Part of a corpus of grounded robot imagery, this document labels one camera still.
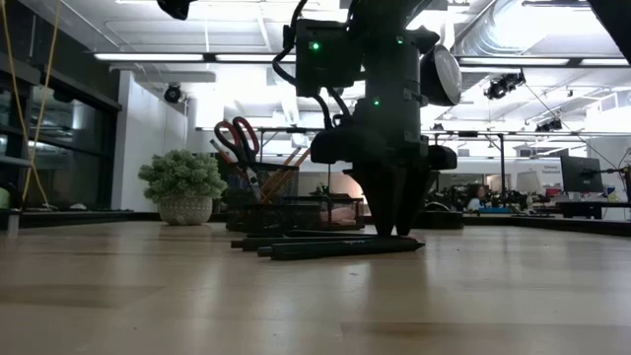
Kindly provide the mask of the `dark office desk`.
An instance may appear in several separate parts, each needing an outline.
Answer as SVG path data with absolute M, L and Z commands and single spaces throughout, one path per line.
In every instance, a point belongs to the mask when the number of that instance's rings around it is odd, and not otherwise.
M 604 202 L 604 201 L 564 201 L 557 202 L 556 207 L 564 218 L 587 217 L 588 219 L 601 220 L 603 209 L 631 208 L 628 202 Z

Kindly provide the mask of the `black desk lamp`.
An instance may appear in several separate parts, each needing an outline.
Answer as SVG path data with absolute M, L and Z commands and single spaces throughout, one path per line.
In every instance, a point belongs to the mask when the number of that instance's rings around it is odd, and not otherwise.
M 456 58 L 441 44 L 436 44 L 420 61 L 421 95 L 430 105 L 454 107 L 460 103 L 462 75 Z M 457 167 L 456 152 L 438 143 L 428 146 L 429 174 L 425 198 L 416 223 L 421 229 L 459 230 L 463 228 L 461 212 L 451 211 L 439 202 L 430 202 L 430 189 L 438 180 L 440 171 Z

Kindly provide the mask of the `orange pencil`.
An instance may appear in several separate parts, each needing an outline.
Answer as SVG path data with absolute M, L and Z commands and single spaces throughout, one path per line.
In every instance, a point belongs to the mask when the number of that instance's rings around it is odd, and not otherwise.
M 232 158 L 230 157 L 230 155 L 226 151 L 224 151 L 222 146 L 219 143 L 217 143 L 214 139 L 210 140 L 210 144 L 215 148 L 217 153 L 228 165 L 231 165 L 234 162 Z
M 311 153 L 310 149 L 307 149 L 303 155 L 295 162 L 294 167 L 298 168 L 309 156 Z M 267 194 L 262 198 L 261 202 L 263 204 L 269 203 L 277 192 L 286 184 L 287 180 L 294 175 L 294 170 L 289 170 L 287 172 L 283 172 L 282 175 L 276 179 L 270 181 L 271 186 L 267 190 Z
M 290 156 L 284 161 L 283 165 L 284 166 L 289 166 L 290 163 L 294 160 L 294 158 L 301 152 L 301 148 L 296 148 L 291 154 Z M 274 173 L 272 173 L 267 181 L 265 182 L 265 184 L 262 186 L 261 188 L 261 196 L 260 196 L 260 201 L 263 202 L 267 196 L 267 194 L 269 193 L 269 190 L 271 189 L 272 185 L 274 184 L 275 180 L 277 180 L 278 176 L 282 176 L 285 173 L 285 171 L 283 169 L 279 169 L 276 170 Z

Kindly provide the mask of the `green plant in white pot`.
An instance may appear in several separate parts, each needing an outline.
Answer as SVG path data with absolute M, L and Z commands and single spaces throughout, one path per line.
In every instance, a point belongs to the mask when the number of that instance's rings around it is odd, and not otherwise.
M 213 202 L 228 187 L 215 158 L 188 150 L 154 155 L 149 164 L 140 167 L 138 177 L 147 183 L 144 196 L 157 205 L 161 220 L 171 226 L 208 222 Z

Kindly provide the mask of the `black ceiling spotlight cluster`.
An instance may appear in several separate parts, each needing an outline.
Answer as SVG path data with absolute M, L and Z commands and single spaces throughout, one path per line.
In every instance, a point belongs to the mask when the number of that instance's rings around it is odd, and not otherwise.
M 484 96 L 488 100 L 501 100 L 525 82 L 526 77 L 523 71 L 503 74 L 490 81 L 489 87 L 484 91 Z

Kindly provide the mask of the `person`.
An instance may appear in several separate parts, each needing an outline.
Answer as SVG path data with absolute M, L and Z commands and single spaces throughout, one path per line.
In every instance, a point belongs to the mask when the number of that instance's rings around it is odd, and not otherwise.
M 472 186 L 468 191 L 468 200 L 465 210 L 476 212 L 486 207 L 488 189 L 485 185 Z

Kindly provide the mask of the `black computer monitor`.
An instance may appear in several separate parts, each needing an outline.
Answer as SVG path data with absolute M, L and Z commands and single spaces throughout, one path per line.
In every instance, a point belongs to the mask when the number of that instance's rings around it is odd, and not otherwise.
M 560 161 L 563 187 L 566 192 L 603 192 L 598 159 L 563 156 Z

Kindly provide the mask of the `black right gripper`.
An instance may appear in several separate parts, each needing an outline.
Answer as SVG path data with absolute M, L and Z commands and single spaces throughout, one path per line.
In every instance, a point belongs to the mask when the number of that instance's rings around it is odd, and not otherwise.
M 396 216 L 396 232 L 408 236 L 427 192 L 429 171 L 457 168 L 457 154 L 449 147 L 430 145 L 426 136 L 407 150 L 396 150 L 376 131 L 361 125 L 367 116 L 368 103 L 360 99 L 354 112 L 346 117 L 337 114 L 337 126 L 318 133 L 311 145 L 313 163 L 333 165 L 338 162 L 353 164 L 393 163 L 409 159 L 426 170 L 409 170 L 405 176 Z M 393 229 L 393 192 L 391 177 L 383 171 L 352 171 L 352 179 L 360 184 L 367 199 L 379 236 L 390 236 Z

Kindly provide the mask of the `black aluminium table frame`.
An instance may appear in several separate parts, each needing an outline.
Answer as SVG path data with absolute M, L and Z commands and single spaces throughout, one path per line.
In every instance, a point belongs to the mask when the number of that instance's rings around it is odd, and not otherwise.
M 19 216 L 19 227 L 27 229 L 130 221 L 156 222 L 160 220 L 160 215 L 157 213 L 130 211 L 25 212 Z M 361 224 L 331 226 L 303 221 L 288 222 L 286 225 L 276 223 L 267 227 L 247 227 L 240 224 L 231 225 L 228 222 L 228 216 L 226 214 L 213 214 L 210 217 L 210 221 L 212 223 L 220 223 L 230 231 L 249 234 L 280 234 L 292 230 L 351 232 L 363 230 L 373 224 L 373 219 L 370 216 L 365 217 Z M 419 215 L 414 225 L 416 229 L 425 230 L 457 230 L 469 226 L 534 228 L 631 238 L 631 222 L 586 219 L 539 218 L 509 215 L 469 216 L 460 215 L 458 213 L 454 213 L 452 216 L 445 215 L 440 217 L 438 214 L 432 212 Z

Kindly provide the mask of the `silver ventilation duct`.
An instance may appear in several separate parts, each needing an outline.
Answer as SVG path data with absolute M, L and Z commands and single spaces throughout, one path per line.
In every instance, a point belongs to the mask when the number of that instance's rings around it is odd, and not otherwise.
M 620 57 L 588 0 L 493 0 L 453 47 L 459 56 Z

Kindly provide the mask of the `black mesh desk organizer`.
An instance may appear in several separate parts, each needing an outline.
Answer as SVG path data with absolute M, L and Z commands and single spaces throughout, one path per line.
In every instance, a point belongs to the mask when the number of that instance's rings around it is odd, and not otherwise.
M 224 202 L 227 204 L 228 222 L 231 225 L 267 227 L 276 223 L 286 225 L 288 222 L 306 221 L 331 226 L 321 222 L 319 213 L 338 207 L 354 208 L 356 224 L 363 222 L 364 201 L 361 198 L 353 198 L 344 193 L 333 194 L 315 190 L 301 194 L 299 192 L 300 170 L 294 166 L 254 163 L 253 168 L 257 171 L 260 189 L 276 170 L 283 169 L 285 172 L 294 170 L 295 173 L 269 203 L 263 204 L 253 197 L 247 179 L 242 175 L 237 163 L 228 165 L 226 172 L 228 188 L 224 193 Z

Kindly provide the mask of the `red-handled scissors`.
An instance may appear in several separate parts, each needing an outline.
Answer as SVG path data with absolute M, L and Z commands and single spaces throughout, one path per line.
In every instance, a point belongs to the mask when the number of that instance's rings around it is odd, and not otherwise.
M 258 183 L 257 171 L 253 168 L 260 144 L 249 122 L 242 116 L 235 117 L 231 122 L 221 121 L 214 126 L 214 133 L 221 144 L 232 152 L 242 175 L 247 179 L 253 197 L 261 199 L 261 189 Z

